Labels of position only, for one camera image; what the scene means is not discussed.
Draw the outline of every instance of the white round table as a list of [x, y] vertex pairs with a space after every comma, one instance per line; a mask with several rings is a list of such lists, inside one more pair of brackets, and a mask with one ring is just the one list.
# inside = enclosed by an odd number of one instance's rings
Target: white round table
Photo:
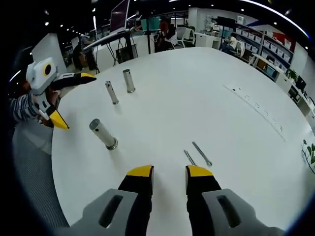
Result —
[[[126, 92], [130, 69], [135, 93]], [[315, 189], [315, 176], [301, 156], [302, 141], [315, 137], [290, 98], [244, 62], [210, 48], [176, 49], [112, 67], [95, 82], [78, 86], [60, 103], [70, 129], [55, 128], [52, 168], [57, 196], [70, 225], [83, 208], [118, 188], [138, 166], [155, 167], [148, 235], [191, 235], [186, 210], [183, 150], [207, 168], [191, 144], [213, 162], [221, 188], [251, 204], [267, 226], [286, 229]], [[110, 80], [119, 99], [113, 105]], [[281, 123], [285, 140], [259, 113], [224, 86], [247, 91]], [[108, 151], [89, 129], [98, 118], [115, 136]]]

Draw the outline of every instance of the striped sleeve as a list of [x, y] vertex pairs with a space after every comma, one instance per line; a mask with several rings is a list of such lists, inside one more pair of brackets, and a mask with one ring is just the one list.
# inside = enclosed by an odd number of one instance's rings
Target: striped sleeve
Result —
[[10, 113], [16, 122], [35, 118], [38, 109], [32, 99], [33, 94], [28, 93], [10, 101]]

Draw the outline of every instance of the potted plant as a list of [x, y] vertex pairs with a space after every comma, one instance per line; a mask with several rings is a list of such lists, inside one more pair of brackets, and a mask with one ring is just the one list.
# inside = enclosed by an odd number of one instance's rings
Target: potted plant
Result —
[[294, 70], [288, 69], [286, 75], [291, 80], [291, 82], [297, 81], [297, 74]]
[[315, 171], [314, 171], [315, 170], [315, 145], [311, 144], [310, 146], [307, 146], [307, 142], [303, 140], [302, 153], [311, 171], [315, 174]]

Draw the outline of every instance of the white chair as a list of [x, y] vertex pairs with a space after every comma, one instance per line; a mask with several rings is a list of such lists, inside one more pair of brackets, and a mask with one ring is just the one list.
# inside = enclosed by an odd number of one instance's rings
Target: white chair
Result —
[[[192, 36], [193, 36], [192, 40], [190, 40], [190, 33], [191, 32], [192, 32]], [[185, 48], [186, 46], [185, 46], [184, 42], [195, 44], [195, 41], [196, 41], [196, 36], [195, 36], [193, 30], [189, 29], [189, 28], [185, 28], [185, 32], [183, 34], [183, 37], [181, 39], [179, 39], [178, 44], [182, 45], [183, 48]]]

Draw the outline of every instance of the metal pin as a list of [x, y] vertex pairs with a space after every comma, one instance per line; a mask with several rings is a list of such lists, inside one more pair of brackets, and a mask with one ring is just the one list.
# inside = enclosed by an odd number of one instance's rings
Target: metal pin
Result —
[[90, 123], [90, 129], [105, 144], [108, 150], [114, 150], [118, 145], [118, 140], [114, 138], [99, 119], [94, 119]]
[[124, 70], [123, 74], [124, 74], [125, 83], [127, 85], [127, 92], [128, 93], [133, 93], [136, 90], [136, 88], [134, 87], [134, 84], [133, 84], [133, 81], [132, 81], [132, 77], [131, 77], [131, 74], [130, 74], [130, 70], [129, 69]]
[[212, 162], [209, 161], [209, 159], [206, 157], [206, 155], [203, 153], [203, 151], [198, 147], [198, 145], [195, 142], [192, 142], [192, 144], [197, 149], [199, 154], [203, 157], [203, 159], [205, 159], [207, 166], [211, 167], [212, 166]]
[[107, 88], [107, 91], [109, 93], [110, 98], [113, 101], [113, 104], [114, 105], [118, 104], [119, 101], [118, 101], [118, 98], [116, 97], [116, 94], [113, 90], [112, 83], [110, 81], [106, 81], [105, 86]]
[[186, 156], [187, 156], [188, 160], [191, 162], [191, 164], [192, 164], [193, 166], [195, 166], [196, 164], [195, 164], [195, 162], [193, 161], [192, 157], [189, 155], [189, 152], [186, 151], [186, 150], [184, 150], [184, 153], [186, 154]]

